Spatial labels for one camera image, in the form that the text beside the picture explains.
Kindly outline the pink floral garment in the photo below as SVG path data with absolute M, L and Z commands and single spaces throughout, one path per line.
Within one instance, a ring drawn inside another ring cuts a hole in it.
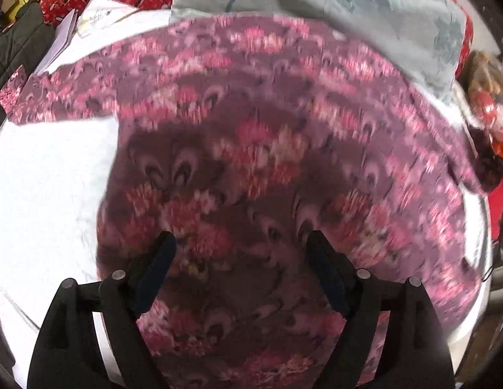
M 368 45 L 312 19 L 193 18 L 30 77 L 6 123 L 109 117 L 95 277 L 175 236 L 137 321 L 168 387 L 314 384 L 345 325 L 308 266 L 314 230 L 378 279 L 419 279 L 446 334 L 470 312 L 470 149 Z

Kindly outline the white quilted bed cover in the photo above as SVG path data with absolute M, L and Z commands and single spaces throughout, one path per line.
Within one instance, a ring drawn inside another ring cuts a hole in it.
M 58 284 L 96 276 L 96 219 L 118 122 L 5 123 L 0 129 L 0 318 L 21 383 Z

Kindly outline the plastic bag with toys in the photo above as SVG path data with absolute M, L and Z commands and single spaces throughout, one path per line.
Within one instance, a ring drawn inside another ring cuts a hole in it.
M 503 159 L 503 56 L 473 51 L 464 68 L 469 122 Z

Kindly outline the dark green jacket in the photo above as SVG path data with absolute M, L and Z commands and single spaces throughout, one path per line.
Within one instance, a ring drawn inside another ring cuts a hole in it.
M 37 0 L 30 0 L 16 14 L 16 22 L 0 34 L 0 89 L 23 66 L 32 73 L 54 42 L 54 28 L 45 23 Z M 0 125 L 6 113 L 0 104 Z

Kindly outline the white paper sheets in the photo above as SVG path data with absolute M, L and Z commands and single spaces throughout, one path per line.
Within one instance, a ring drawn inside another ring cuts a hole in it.
M 35 73 L 45 71 L 70 45 L 75 35 L 85 38 L 136 11 L 138 11 L 136 7 L 116 0 L 90 0 L 81 15 L 78 15 L 76 9 L 72 9 L 56 27 L 54 41 L 36 67 Z

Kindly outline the grey floral cloth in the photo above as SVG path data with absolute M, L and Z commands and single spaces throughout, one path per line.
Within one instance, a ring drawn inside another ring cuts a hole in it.
M 232 12 L 320 19 L 361 39 L 442 99 L 460 64 L 468 17 L 454 0 L 173 0 L 179 18 Z

